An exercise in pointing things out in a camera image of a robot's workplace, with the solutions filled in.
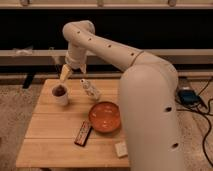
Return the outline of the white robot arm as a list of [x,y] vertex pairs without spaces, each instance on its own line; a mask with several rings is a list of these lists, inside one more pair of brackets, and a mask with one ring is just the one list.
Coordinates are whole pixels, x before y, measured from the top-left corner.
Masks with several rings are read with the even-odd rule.
[[131,171],[187,171],[175,105],[178,74],[151,53],[95,34],[88,20],[63,27],[70,70],[85,68],[86,53],[96,54],[123,72],[118,104]]

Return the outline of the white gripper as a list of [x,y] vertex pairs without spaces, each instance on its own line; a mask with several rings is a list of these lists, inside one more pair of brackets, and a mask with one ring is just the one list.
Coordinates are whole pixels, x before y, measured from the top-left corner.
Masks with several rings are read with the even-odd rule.
[[80,69],[83,74],[86,74],[86,60],[87,56],[85,50],[68,51],[65,56],[67,64],[64,64],[62,67],[60,81],[65,82],[72,74],[72,69]]

